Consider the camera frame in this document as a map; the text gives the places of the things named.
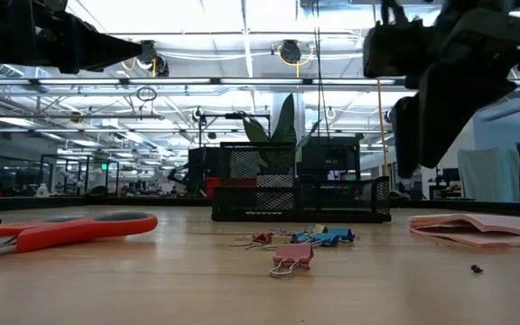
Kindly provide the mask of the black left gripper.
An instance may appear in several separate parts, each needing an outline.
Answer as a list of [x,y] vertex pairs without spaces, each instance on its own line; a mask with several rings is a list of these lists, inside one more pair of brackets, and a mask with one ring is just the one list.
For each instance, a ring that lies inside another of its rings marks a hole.
[[[52,66],[79,71],[78,22],[66,12],[68,0],[0,0],[0,64]],[[139,43],[101,32],[83,22],[80,32],[84,70],[104,68],[143,53]]]

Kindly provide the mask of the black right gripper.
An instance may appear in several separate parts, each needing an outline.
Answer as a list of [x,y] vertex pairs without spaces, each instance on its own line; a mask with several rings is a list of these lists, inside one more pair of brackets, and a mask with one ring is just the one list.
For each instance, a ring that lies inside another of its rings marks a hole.
[[515,90],[505,77],[463,68],[503,76],[520,70],[520,17],[510,14],[519,8],[520,0],[444,0],[426,26],[408,19],[398,0],[380,0],[381,19],[363,42],[364,76],[424,73],[419,97],[402,97],[393,107],[401,178],[411,178],[419,164],[435,167],[477,110]]

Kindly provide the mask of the pink sticky notes pad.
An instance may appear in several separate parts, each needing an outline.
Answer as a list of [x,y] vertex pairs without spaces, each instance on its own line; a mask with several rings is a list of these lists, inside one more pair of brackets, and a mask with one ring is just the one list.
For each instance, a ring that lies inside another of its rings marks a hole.
[[480,247],[520,246],[520,217],[453,213],[409,218],[411,233]]

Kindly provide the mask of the blue binder clip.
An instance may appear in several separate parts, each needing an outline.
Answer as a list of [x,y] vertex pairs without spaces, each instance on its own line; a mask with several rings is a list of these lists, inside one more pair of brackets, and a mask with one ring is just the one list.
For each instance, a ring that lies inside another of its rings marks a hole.
[[340,240],[348,242],[353,242],[356,238],[356,235],[349,227],[329,227],[328,233],[338,236]]
[[295,233],[291,237],[291,244],[310,244],[311,246],[337,246],[340,237],[329,233]]

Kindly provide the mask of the red-handled scissors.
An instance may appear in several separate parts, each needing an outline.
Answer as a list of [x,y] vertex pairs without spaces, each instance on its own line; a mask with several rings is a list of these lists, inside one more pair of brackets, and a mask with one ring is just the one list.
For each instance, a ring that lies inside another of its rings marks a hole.
[[107,237],[127,237],[154,230],[158,218],[150,213],[118,211],[94,217],[52,218],[1,224],[22,227],[13,237],[0,237],[0,250],[26,253]]

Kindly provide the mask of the pink binder clip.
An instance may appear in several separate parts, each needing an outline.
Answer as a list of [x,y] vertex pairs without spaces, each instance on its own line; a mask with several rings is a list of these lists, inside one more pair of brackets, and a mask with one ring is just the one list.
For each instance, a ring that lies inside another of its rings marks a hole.
[[280,245],[273,256],[274,267],[269,274],[272,277],[286,277],[292,276],[298,269],[309,270],[313,256],[310,243]]

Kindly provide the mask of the black mesh desk organizer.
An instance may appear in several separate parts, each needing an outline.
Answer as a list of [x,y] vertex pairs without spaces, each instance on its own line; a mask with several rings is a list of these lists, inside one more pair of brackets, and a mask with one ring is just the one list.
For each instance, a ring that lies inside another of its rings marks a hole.
[[389,180],[326,180],[299,170],[294,147],[223,143],[212,219],[242,222],[384,223]]

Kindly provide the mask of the pale green cloth cover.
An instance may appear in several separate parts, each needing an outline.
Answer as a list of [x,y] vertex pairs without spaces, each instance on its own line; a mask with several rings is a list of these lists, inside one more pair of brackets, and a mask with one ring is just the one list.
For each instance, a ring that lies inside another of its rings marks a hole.
[[463,196],[484,202],[519,201],[519,156],[515,150],[459,150]]

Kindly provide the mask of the black computer tower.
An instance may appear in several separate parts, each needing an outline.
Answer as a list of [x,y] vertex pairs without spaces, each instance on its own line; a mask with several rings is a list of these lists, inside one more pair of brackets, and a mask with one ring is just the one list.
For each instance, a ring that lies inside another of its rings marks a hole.
[[360,140],[353,137],[312,136],[300,150],[296,163],[299,176],[310,175],[319,181],[361,180]]

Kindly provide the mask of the snake plant in white pot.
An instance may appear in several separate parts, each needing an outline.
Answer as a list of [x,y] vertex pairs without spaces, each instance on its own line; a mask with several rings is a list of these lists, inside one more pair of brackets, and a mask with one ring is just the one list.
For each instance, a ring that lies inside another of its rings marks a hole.
[[311,135],[320,126],[320,120],[318,120],[312,125],[307,135],[301,140],[297,139],[294,127],[295,113],[293,94],[288,95],[284,100],[276,127],[270,135],[251,115],[243,111],[240,111],[238,114],[242,119],[246,136],[250,142],[295,144],[296,151],[301,150],[310,141]]

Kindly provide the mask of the black equipment case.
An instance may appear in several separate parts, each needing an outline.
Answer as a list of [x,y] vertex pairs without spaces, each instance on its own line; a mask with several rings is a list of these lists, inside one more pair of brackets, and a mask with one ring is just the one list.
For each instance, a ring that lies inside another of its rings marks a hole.
[[206,178],[218,177],[220,148],[207,147],[189,150],[187,190],[191,196],[206,196]]

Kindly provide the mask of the red box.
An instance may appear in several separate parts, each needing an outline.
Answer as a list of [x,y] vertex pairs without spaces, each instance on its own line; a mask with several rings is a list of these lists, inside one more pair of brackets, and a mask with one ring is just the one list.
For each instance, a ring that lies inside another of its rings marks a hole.
[[205,179],[206,195],[208,198],[214,197],[214,190],[218,186],[228,187],[255,187],[256,178],[251,179],[228,179],[223,181],[220,177],[207,177]]

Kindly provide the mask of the black aluminium table frame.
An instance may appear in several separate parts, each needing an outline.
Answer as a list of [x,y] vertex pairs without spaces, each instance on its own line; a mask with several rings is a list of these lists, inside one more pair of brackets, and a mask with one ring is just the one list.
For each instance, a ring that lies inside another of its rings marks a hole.
[[[87,205],[107,206],[156,206],[156,207],[212,207],[211,199],[159,199],[116,197],[3,197],[0,211],[19,209],[68,208]],[[494,203],[466,200],[389,200],[391,209],[446,209],[487,214],[520,216],[520,203]]]

